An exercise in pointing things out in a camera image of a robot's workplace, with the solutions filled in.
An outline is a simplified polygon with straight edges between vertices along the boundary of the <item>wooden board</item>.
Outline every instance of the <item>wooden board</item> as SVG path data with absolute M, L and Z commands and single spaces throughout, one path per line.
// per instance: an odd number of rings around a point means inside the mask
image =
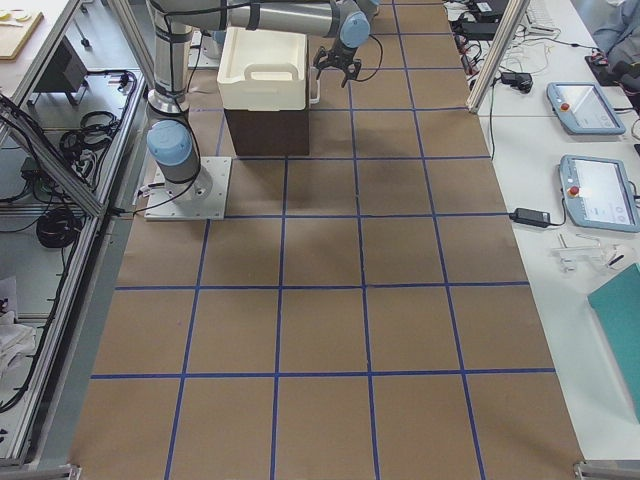
M 42 12 L 29 12 L 31 18 L 24 27 L 0 25 L 0 60 L 15 59 L 29 37 L 42 20 Z

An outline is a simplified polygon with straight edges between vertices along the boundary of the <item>teal mat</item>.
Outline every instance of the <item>teal mat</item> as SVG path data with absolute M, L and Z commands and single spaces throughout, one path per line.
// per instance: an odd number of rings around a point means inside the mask
M 640 419 L 640 264 L 589 295 Z

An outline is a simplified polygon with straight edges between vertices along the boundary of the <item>keyboard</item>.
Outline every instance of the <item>keyboard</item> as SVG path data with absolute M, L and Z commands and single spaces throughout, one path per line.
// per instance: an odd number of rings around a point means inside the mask
M 545 0 L 530 0 L 523 22 L 527 33 L 553 35 L 557 32 L 557 27 L 549 15 Z

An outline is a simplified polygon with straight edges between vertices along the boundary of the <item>white container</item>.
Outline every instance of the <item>white container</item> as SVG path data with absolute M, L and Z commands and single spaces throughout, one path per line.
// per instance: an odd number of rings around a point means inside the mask
M 306 35 L 229 27 L 218 70 L 224 108 L 303 110 L 306 58 Z

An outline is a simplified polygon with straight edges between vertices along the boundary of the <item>tiled surface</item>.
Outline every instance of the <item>tiled surface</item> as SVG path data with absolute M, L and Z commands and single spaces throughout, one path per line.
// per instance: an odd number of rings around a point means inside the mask
M 323 72 L 309 158 L 234 160 L 222 222 L 134 220 L 71 454 L 88 479 L 573 478 L 444 10 L 383 2 L 373 30 L 383 70 Z M 191 121 L 233 155 L 212 78 Z

